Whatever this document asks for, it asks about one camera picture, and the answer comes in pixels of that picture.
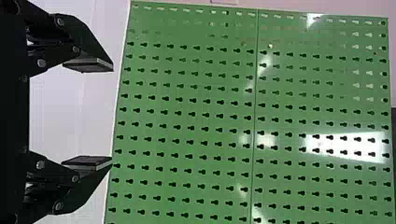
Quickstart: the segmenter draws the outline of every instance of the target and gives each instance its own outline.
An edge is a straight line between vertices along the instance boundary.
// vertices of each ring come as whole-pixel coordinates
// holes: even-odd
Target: perforated metal sheet
[[[394,223],[387,25],[133,2],[106,223]]]

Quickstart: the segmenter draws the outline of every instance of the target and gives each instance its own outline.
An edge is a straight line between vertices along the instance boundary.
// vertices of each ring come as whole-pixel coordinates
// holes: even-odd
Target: screw
[[[38,162],[35,164],[35,168],[36,168],[37,170],[42,170],[42,169],[44,169],[44,167],[46,167],[46,163],[45,163],[44,161],[38,161]]]
[[[79,53],[79,48],[78,47],[73,47],[73,52]]]
[[[64,208],[64,204],[63,203],[56,203],[55,204],[55,211],[62,210],[63,208]]]
[[[61,18],[58,18],[56,20],[56,23],[58,23],[59,26],[64,26],[64,20],[62,20]]]
[[[37,65],[39,67],[47,67],[47,62],[45,60],[39,59],[37,60]]]
[[[78,180],[79,180],[78,175],[73,175],[73,177],[72,177],[72,182],[73,182],[73,183],[76,183],[76,182],[78,182]]]

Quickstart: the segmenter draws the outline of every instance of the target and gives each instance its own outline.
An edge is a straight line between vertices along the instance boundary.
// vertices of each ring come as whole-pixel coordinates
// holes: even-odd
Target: bolt
[[[73,52],[79,53],[79,48],[78,47],[73,47]]]
[[[64,204],[63,203],[56,203],[55,204],[55,211],[62,210],[63,208],[64,208]]]
[[[28,79],[29,78],[26,75],[23,75],[23,76],[20,77],[20,81],[21,82],[27,82]]]
[[[45,60],[39,59],[37,60],[37,65],[39,67],[47,67],[47,62]]]
[[[64,20],[62,20],[61,18],[58,18],[56,20],[56,23],[58,23],[59,26],[64,26]]]
[[[37,169],[37,170],[42,170],[42,169],[44,169],[46,167],[46,163],[44,162],[44,161],[38,161],[36,164],[35,164],[35,168]]]
[[[29,150],[28,146],[22,147],[22,153],[26,153]]]
[[[78,175],[73,175],[73,177],[72,177],[72,182],[73,182],[73,183],[76,183],[76,182],[78,182],[78,180],[79,180]]]

